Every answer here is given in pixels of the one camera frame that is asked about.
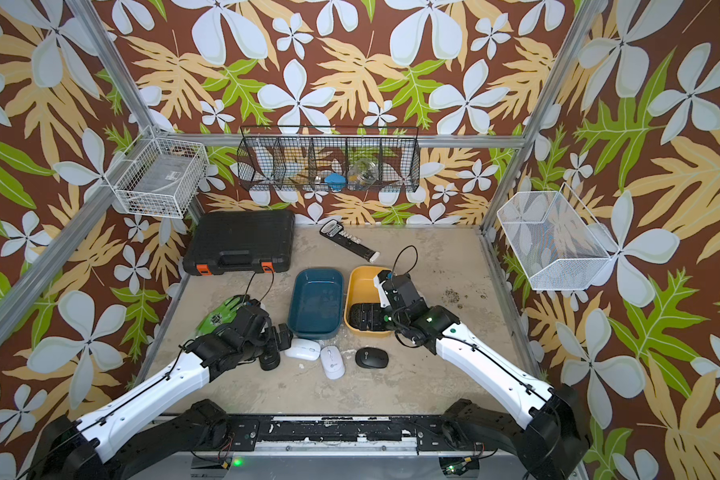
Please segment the black mouse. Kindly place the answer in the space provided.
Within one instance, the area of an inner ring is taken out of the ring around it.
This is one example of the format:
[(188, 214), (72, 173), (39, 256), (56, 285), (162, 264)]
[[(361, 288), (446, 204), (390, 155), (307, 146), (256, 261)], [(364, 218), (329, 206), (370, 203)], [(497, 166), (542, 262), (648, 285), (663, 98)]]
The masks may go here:
[(264, 352), (258, 357), (258, 363), (265, 372), (275, 370), (281, 363), (281, 355), (278, 351)]
[(363, 347), (356, 351), (355, 363), (362, 369), (385, 369), (389, 364), (389, 355), (376, 347)]
[(357, 303), (353, 304), (349, 310), (348, 325), (359, 331), (369, 331), (372, 329), (374, 320), (373, 303)]

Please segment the yellow plastic storage box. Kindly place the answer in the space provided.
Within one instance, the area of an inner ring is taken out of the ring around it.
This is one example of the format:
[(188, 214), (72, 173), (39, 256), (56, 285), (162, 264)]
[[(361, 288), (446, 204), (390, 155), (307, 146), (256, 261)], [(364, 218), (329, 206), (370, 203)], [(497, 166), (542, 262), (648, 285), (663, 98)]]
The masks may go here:
[(389, 330), (360, 330), (350, 324), (350, 310), (353, 305), (379, 302), (378, 290), (373, 281), (383, 270), (387, 270), (387, 267), (364, 265), (355, 268), (350, 273), (345, 299), (344, 324), (353, 334), (360, 337), (384, 338), (392, 334)]

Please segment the teal plastic storage box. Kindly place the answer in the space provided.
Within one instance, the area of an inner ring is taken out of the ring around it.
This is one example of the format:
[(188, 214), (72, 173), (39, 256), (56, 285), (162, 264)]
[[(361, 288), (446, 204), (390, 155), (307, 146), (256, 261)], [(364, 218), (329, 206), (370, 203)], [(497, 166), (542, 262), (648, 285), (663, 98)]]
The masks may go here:
[(344, 279), (333, 268), (309, 268), (295, 280), (287, 325), (293, 334), (308, 340), (333, 338), (344, 307)]

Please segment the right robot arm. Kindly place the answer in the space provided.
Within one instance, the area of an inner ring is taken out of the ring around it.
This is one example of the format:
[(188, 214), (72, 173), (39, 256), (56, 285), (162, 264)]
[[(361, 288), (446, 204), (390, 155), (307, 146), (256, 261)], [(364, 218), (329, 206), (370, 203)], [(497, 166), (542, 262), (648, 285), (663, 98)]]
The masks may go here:
[(407, 347), (425, 347), (466, 373), (503, 407), (467, 400), (444, 419), (469, 443), (486, 441), (514, 454), (534, 479), (567, 479), (592, 445), (589, 415), (571, 387), (554, 387), (514, 365), (480, 340), (456, 314), (430, 306), (407, 274), (379, 273), (374, 286), (387, 329)]

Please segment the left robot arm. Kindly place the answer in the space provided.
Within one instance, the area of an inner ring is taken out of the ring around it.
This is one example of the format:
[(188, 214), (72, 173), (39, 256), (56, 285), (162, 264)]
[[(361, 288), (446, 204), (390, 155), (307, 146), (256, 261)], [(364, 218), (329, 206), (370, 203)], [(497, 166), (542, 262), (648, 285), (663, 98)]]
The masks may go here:
[(257, 362), (275, 369), (293, 333), (273, 324), (260, 301), (230, 298), (197, 326), (176, 358), (142, 384), (76, 420), (59, 417), (38, 440), (23, 479), (126, 479), (181, 450), (225, 443), (226, 412), (201, 401), (159, 427), (168, 407), (227, 371)]

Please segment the green cloth glove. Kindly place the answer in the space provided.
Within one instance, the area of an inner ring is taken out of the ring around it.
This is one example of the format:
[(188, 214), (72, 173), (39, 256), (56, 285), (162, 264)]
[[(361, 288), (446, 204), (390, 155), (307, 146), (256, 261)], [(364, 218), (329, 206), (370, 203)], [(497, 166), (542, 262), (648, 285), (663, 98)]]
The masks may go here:
[(231, 323), (236, 318), (237, 311), (249, 300), (250, 296), (247, 294), (235, 295), (225, 300), (200, 322), (196, 328), (196, 336), (211, 334), (217, 327)]

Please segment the white mouse centre left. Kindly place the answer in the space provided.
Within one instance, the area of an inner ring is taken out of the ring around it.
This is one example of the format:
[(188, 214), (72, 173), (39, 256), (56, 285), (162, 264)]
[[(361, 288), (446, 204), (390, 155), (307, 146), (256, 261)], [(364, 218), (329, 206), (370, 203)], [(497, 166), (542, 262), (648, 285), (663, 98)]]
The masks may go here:
[(320, 358), (321, 350), (322, 347), (316, 341), (295, 338), (291, 341), (290, 347), (283, 351), (283, 354), (288, 358), (317, 361)]

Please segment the white mouse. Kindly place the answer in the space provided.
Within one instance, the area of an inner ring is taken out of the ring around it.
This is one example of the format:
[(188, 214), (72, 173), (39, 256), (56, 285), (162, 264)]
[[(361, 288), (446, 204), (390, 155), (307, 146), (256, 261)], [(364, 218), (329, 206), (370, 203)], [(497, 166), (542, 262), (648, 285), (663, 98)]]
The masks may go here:
[(316, 341), (295, 338), (291, 341), (290, 347), (283, 351), (283, 354), (288, 358), (317, 361), (320, 358), (321, 350), (322, 347)]
[(320, 361), (325, 376), (329, 380), (338, 380), (345, 374), (345, 365), (340, 350), (335, 345), (324, 347), (320, 352)]

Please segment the black tool case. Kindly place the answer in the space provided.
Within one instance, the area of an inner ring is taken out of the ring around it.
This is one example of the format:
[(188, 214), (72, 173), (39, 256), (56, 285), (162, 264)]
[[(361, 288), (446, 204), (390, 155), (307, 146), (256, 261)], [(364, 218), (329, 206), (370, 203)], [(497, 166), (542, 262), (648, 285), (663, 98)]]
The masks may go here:
[(183, 258), (192, 276), (290, 269), (295, 214), (289, 210), (218, 211), (205, 214)]

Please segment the black lint roller stick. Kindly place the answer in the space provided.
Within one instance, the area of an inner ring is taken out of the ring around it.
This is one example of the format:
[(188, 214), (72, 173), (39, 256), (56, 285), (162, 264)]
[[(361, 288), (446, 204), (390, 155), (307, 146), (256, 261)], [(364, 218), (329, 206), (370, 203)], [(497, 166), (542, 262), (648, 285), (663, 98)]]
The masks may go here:
[(380, 256), (378, 251), (368, 248), (357, 237), (351, 235), (340, 221), (334, 219), (327, 221), (321, 226), (319, 233), (369, 263), (374, 263)]

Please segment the clear glass jar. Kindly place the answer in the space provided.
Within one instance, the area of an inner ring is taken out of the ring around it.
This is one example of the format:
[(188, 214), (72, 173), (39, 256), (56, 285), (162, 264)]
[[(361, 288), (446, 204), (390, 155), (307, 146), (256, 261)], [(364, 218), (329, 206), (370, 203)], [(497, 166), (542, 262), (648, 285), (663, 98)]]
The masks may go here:
[(349, 161), (347, 187), (353, 191), (368, 190), (379, 181), (379, 164), (376, 159), (359, 157)]

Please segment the blue lid in basket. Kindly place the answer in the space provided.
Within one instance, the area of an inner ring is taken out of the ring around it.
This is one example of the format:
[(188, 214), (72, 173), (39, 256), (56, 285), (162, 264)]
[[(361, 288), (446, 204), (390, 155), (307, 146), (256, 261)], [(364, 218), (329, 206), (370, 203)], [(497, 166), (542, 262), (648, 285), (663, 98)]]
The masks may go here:
[(324, 179), (324, 183), (332, 192), (340, 192), (347, 185), (347, 179), (338, 173), (331, 173)]

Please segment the white mesh basket right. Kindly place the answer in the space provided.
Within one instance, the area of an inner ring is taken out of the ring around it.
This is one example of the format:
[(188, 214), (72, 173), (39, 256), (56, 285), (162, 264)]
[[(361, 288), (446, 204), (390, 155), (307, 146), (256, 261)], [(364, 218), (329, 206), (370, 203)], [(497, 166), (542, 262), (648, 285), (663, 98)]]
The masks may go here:
[(568, 185), (521, 191), (498, 209), (507, 242), (535, 291), (589, 288), (618, 247)]

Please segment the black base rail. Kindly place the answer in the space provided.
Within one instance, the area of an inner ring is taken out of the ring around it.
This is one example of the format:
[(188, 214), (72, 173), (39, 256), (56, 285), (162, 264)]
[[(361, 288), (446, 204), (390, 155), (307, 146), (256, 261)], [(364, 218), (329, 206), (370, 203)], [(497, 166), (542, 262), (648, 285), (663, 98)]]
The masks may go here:
[(215, 422), (189, 443), (194, 453), (262, 452), (267, 446), (282, 451), (322, 447), (384, 447), (425, 452), (464, 452), (485, 455), (499, 449), (488, 439), (471, 439), (441, 415), (263, 415), (235, 414)]

